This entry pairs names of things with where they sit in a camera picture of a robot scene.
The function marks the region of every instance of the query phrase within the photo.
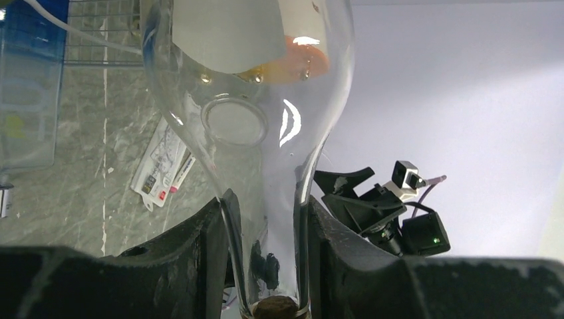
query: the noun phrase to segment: white marker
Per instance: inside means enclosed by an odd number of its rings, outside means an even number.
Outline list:
[[[188,172],[190,171],[190,169],[194,165],[194,161],[195,161],[194,156],[192,154],[190,154],[188,156],[188,159],[186,159],[184,164],[182,164],[182,167],[180,168],[180,171],[178,172],[178,174],[176,174],[176,177],[174,178],[174,181],[172,182],[172,185],[170,186],[170,193],[176,193],[176,191],[180,188],[180,186],[182,185],[182,182],[184,181],[184,179],[188,175]]]

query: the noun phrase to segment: black object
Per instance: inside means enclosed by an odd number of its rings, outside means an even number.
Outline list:
[[[392,174],[401,185],[409,176],[420,179],[413,171],[417,167],[408,161],[397,161]],[[437,212],[420,203],[403,203],[393,192],[376,184],[364,195],[354,188],[374,175],[367,167],[353,173],[316,171],[313,179],[325,193],[321,199],[343,225],[367,238],[372,244],[396,256],[430,256],[450,250],[450,242]],[[405,205],[413,205],[430,215],[403,220]]]
[[[308,234],[313,319],[564,315],[559,263],[400,259],[366,242],[313,198]],[[223,288],[233,283],[225,277],[226,260],[215,200],[119,257],[96,259],[64,247],[1,248],[0,318],[219,319]]]

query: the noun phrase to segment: gray marble surface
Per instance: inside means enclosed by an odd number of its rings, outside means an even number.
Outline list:
[[[146,88],[142,71],[107,70],[104,85],[101,69],[65,70],[55,164],[10,177],[14,205],[0,219],[0,245],[65,245],[96,257],[117,255],[213,197],[198,163],[152,213],[130,189],[160,119]]]

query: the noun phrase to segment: wire rack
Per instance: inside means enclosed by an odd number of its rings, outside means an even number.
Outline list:
[[[139,0],[70,0],[68,24],[94,37],[141,47]],[[65,67],[139,68],[140,55],[112,49],[67,33]]]

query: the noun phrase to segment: white cable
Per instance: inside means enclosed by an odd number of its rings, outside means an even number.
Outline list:
[[[46,18],[47,20],[52,22],[54,25],[58,26],[59,28],[61,28],[63,30],[66,30],[70,33],[74,33],[74,34],[76,34],[76,35],[78,35],[82,38],[85,38],[85,39],[90,40],[92,42],[96,42],[100,45],[104,45],[108,48],[118,49],[118,50],[127,51],[127,52],[131,52],[131,53],[141,55],[140,49],[136,49],[134,47],[129,47],[127,45],[119,45],[118,43],[112,43],[112,42],[109,42],[109,41],[106,41],[106,40],[103,40],[103,39],[99,39],[99,38],[93,37],[92,35],[89,35],[88,33],[84,33],[80,30],[77,30],[77,29],[71,27],[70,25],[62,22],[61,20],[57,19],[55,16],[50,14],[47,10],[45,10],[44,7],[41,6],[41,4],[39,4],[39,2],[37,2],[37,0],[24,0],[24,1],[27,2],[32,8],[34,8],[35,11],[37,11],[37,13],[39,13],[44,18]]]

